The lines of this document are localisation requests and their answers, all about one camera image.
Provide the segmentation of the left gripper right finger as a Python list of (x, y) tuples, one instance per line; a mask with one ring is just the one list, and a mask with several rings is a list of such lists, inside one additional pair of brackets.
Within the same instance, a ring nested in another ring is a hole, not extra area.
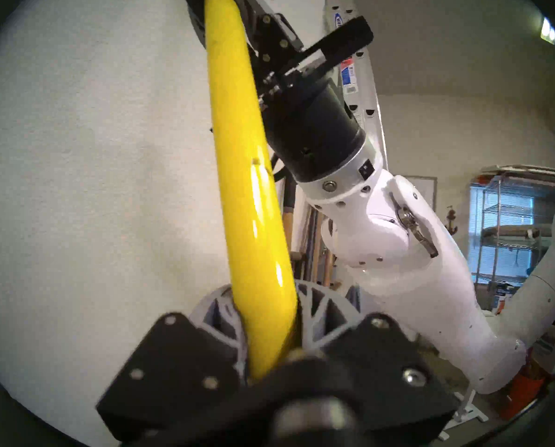
[(297, 281), (302, 348), (344, 368), (359, 427), (376, 444), (430, 444), (459, 406), (398, 323), (358, 287)]

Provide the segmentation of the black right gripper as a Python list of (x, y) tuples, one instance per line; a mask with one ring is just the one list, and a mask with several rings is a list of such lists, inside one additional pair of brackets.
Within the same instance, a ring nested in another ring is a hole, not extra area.
[[(257, 85), (294, 69), (304, 45), (281, 13), (266, 0), (235, 0), (250, 47)], [(348, 162), (366, 135), (325, 76), (313, 85), (299, 79), (276, 94), (261, 117), (269, 146), (298, 183), (317, 181)]]

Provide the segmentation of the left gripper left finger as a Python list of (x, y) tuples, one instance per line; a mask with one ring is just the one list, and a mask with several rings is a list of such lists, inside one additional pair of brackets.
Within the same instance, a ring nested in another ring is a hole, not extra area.
[(160, 316), (104, 391), (96, 410), (129, 444), (215, 405), (245, 386), (248, 345), (230, 285), (189, 315)]

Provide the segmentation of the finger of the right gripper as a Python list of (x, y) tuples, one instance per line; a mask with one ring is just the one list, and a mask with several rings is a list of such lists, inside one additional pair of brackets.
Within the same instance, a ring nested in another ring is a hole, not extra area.
[(205, 0), (186, 0), (190, 22), (201, 45), (205, 43)]

